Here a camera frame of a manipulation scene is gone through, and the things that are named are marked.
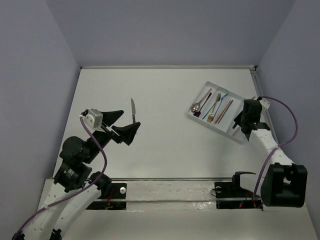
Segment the blue chopstick diagonal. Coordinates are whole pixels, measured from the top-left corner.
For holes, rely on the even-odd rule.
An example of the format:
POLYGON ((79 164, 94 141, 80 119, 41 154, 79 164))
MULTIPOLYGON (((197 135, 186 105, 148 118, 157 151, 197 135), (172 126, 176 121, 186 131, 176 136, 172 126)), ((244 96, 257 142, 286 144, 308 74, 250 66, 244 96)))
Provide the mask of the blue chopstick diagonal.
POLYGON ((233 103, 233 100, 230 100, 227 105, 225 106, 225 108, 223 109, 223 111, 221 112, 221 114, 219 115, 219 117, 217 118, 217 120, 215 121, 216 124, 220 123, 220 121, 222 120, 223 116, 225 115, 226 111, 229 109, 230 105, 233 103))

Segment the silver spoon pink handle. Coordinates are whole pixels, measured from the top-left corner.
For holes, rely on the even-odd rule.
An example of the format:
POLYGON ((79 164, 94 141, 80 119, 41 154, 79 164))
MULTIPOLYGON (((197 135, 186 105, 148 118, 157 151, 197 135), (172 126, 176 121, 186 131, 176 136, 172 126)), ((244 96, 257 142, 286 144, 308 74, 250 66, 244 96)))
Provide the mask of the silver spoon pink handle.
POLYGON ((190 110, 192 113, 196 113, 200 111, 202 102, 209 96, 211 92, 212 92, 212 88, 210 88, 198 102, 195 102, 192 104, 192 106, 190 107, 190 110))

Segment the orange chopstick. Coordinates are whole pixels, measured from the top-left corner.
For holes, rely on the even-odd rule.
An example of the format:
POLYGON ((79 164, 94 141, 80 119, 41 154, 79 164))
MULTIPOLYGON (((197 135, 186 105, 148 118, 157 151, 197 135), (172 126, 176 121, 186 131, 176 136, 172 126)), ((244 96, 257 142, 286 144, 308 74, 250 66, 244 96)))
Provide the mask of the orange chopstick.
POLYGON ((227 110, 227 108, 231 103, 232 103, 232 100, 229 100, 226 106, 224 107, 224 109, 222 110, 222 112, 220 113, 220 115, 218 116, 218 118, 215 120, 214 122, 215 124, 217 124, 220 121, 221 117, 223 116, 223 114, 225 113, 225 111, 227 110))

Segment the gold fork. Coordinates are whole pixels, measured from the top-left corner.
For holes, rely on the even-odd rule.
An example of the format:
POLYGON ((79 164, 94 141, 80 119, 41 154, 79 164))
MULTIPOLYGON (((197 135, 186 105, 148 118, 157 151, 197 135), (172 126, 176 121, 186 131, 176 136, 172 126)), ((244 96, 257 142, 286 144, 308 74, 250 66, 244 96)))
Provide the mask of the gold fork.
POLYGON ((216 97, 216 100, 215 100, 215 103, 213 104, 213 107, 212 107, 212 111, 211 111, 211 114, 208 116, 207 118, 207 122, 210 124, 214 118, 214 111, 215 111, 215 108, 216 108, 216 105, 217 103, 219 102, 219 100, 221 99, 221 93, 219 92, 217 94, 217 97, 216 97))

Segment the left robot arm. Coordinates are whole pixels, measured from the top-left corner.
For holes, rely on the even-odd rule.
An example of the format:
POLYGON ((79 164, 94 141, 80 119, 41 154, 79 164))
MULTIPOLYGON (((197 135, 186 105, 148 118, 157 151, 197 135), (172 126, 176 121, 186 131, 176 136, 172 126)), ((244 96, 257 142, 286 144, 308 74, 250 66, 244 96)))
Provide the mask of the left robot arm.
POLYGON ((79 116, 89 135, 87 140, 68 137, 62 144, 62 160, 40 209, 13 235, 14 240, 62 240, 75 220, 99 197, 113 194, 112 180, 105 175, 108 165, 104 147, 114 141, 130 145, 140 122, 117 127, 123 110, 101 112, 86 109, 79 116))

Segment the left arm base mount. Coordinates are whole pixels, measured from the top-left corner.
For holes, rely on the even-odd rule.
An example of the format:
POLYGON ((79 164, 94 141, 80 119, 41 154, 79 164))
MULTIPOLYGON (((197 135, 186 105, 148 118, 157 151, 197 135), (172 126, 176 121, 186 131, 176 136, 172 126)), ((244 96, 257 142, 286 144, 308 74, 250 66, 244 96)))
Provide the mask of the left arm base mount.
POLYGON ((93 201, 86 210, 126 210, 127 182, 113 181, 107 194, 101 195, 93 201))

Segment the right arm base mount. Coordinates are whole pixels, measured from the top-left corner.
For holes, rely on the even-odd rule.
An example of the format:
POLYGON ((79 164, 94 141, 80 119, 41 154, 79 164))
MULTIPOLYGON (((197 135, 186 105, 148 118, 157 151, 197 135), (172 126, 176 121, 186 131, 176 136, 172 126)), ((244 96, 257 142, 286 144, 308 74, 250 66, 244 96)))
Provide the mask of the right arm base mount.
POLYGON ((210 194, 215 197, 218 210, 260 209, 263 210, 262 200, 253 196, 249 190, 236 188, 231 182, 215 182, 210 194))

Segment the purple spoon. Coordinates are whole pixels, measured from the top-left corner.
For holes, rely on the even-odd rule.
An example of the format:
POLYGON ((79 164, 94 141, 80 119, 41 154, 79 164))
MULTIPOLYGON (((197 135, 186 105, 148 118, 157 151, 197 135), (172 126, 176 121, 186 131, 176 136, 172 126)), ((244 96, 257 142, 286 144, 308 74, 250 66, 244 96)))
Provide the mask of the purple spoon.
POLYGON ((205 102, 204 102, 203 105, 200 107, 199 111, 195 112, 195 113, 193 114, 193 116, 195 116, 195 117, 198 118, 198 117, 201 115, 201 110, 202 110, 202 108, 206 105, 206 103, 207 103, 208 99, 211 97, 211 95, 212 95, 212 93, 210 92, 209 95, 207 96, 205 102))

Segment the blue fork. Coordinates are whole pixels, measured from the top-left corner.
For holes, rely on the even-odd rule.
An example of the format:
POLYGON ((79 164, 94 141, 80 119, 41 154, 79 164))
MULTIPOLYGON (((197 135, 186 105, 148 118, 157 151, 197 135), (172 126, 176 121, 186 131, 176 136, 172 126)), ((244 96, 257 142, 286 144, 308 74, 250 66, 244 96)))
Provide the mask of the blue fork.
POLYGON ((215 114, 214 114, 214 116, 213 116, 213 119, 216 117, 216 115, 217 115, 217 113, 218 113, 218 111, 219 111, 219 108, 220 108, 220 106, 221 106, 224 98, 225 98, 226 96, 228 96, 228 95, 229 95, 229 93, 225 94, 223 97, 220 98, 219 105, 218 105, 218 108, 217 108, 217 110, 216 110, 216 112, 215 112, 215 114))
POLYGON ((214 104, 207 110, 207 112, 202 116, 202 120, 204 120, 207 115, 212 111, 212 109, 214 108, 214 106, 216 105, 216 101, 214 102, 214 104))

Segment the silver knife pink handle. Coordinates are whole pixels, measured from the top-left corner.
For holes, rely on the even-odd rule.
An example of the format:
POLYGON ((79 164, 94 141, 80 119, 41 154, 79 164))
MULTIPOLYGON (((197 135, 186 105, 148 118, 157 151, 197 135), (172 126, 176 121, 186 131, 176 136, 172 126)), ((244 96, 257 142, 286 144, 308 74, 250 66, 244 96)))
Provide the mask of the silver knife pink handle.
POLYGON ((241 128, 238 127, 238 128, 234 131, 234 133, 232 134, 232 136, 235 137, 240 130, 241 130, 241 128))

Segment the silver knife teal handle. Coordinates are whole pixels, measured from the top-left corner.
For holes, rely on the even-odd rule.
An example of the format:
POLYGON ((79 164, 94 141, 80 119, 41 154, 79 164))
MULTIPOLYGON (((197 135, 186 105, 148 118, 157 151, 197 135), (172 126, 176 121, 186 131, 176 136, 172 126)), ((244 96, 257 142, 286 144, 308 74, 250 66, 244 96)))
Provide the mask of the silver knife teal handle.
POLYGON ((240 129, 241 129, 241 126, 238 126, 238 127, 236 128, 236 130, 234 131, 234 133, 236 134, 240 129))

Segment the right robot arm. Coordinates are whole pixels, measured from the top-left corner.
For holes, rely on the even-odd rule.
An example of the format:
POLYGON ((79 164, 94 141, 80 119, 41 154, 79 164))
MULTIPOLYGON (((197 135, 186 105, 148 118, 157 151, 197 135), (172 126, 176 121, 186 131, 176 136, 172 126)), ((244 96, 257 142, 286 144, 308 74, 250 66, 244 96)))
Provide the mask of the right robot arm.
POLYGON ((277 143, 268 124, 261 122, 270 100, 268 96, 244 100, 242 111, 234 119, 235 126, 239 126, 248 142, 265 157, 253 196, 259 196, 267 207, 301 208, 305 204, 308 171, 304 165, 295 164, 281 149, 296 138, 298 120, 292 113, 294 134, 286 142, 277 143))

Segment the silver knife dark handle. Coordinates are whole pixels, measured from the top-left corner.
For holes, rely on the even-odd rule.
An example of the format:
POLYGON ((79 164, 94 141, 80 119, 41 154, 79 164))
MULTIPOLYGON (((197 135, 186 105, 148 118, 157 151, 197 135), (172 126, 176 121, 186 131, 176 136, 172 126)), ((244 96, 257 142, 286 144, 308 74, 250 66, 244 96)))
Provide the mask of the silver knife dark handle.
POLYGON ((130 100, 131 100, 132 122, 136 123, 136 105, 132 98, 130 100))

